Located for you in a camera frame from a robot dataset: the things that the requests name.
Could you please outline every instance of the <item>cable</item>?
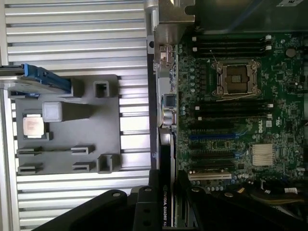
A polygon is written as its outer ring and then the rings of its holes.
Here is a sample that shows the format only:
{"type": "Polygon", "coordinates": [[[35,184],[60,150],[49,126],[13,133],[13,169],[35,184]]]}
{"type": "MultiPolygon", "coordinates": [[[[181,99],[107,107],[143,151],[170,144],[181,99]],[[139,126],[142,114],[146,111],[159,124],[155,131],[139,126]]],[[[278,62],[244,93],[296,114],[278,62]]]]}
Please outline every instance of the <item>cable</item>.
{"type": "Polygon", "coordinates": [[[238,193],[243,193],[245,191],[245,188],[241,188],[240,190],[238,190],[238,193]]]}
{"type": "Polygon", "coordinates": [[[304,203],[305,200],[295,193],[285,193],[279,195],[271,195],[264,192],[252,191],[250,196],[260,202],[268,205],[285,205],[291,203],[304,203]]]}
{"type": "Polygon", "coordinates": [[[245,98],[245,97],[250,97],[250,96],[254,96],[256,94],[251,94],[251,95],[243,95],[240,97],[235,97],[235,98],[231,98],[231,99],[224,99],[224,100],[216,100],[216,102],[221,102],[221,101],[229,101],[229,100],[237,100],[237,99],[241,99],[241,98],[245,98]]]}

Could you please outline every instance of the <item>cpu socket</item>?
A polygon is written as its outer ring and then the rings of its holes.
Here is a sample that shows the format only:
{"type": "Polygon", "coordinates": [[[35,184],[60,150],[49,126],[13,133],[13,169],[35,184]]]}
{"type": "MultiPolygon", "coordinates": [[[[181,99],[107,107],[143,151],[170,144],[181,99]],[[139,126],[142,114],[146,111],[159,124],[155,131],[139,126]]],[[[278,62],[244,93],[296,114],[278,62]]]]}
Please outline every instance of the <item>cpu socket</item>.
{"type": "Polygon", "coordinates": [[[257,69],[254,60],[228,60],[212,64],[217,71],[217,89],[213,95],[220,98],[250,97],[261,93],[257,87],[257,69]]]}

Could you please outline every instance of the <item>ram slot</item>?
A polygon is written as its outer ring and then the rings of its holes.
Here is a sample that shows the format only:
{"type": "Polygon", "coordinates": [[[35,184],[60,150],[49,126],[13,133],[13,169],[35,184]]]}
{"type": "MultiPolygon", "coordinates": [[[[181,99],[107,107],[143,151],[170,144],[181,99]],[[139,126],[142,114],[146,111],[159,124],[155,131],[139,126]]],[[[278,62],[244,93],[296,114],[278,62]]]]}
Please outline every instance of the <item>ram slot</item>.
{"type": "Polygon", "coordinates": [[[256,57],[265,56],[271,50],[271,40],[266,38],[218,38],[193,37],[193,51],[199,57],[256,57]]]}

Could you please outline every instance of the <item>chip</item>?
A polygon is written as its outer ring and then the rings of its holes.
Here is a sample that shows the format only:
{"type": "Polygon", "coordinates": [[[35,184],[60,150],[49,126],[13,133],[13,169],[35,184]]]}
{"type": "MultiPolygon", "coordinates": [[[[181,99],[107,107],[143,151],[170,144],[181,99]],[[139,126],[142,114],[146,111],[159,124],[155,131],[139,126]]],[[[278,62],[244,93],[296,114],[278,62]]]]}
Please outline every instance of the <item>chip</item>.
{"type": "Polygon", "coordinates": [[[238,169],[244,169],[244,164],[238,164],[238,169]]]}
{"type": "Polygon", "coordinates": [[[295,116],[297,114],[297,110],[296,109],[291,109],[291,115],[295,116]]]}
{"type": "Polygon", "coordinates": [[[293,138],[293,137],[289,137],[289,138],[287,139],[287,142],[288,142],[288,143],[293,143],[293,142],[294,142],[294,138],[293,138]]]}
{"type": "Polygon", "coordinates": [[[244,65],[228,66],[225,81],[229,94],[246,94],[248,92],[247,68],[244,65]]]}
{"type": "Polygon", "coordinates": [[[276,80],[283,80],[283,73],[282,74],[276,74],[276,80]]]}

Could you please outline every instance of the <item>chipset heatsink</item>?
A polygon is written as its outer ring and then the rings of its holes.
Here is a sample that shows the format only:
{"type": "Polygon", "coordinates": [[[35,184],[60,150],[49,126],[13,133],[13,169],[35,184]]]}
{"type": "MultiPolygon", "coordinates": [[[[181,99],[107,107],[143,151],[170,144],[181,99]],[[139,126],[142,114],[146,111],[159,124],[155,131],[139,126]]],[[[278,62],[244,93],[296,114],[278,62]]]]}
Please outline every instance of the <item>chipset heatsink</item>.
{"type": "Polygon", "coordinates": [[[272,166],[275,164],[274,144],[252,145],[252,164],[254,166],[272,166]]]}
{"type": "Polygon", "coordinates": [[[217,89],[212,92],[220,98],[250,97],[261,93],[257,86],[257,69],[254,60],[219,61],[212,64],[217,72],[217,89]]]}

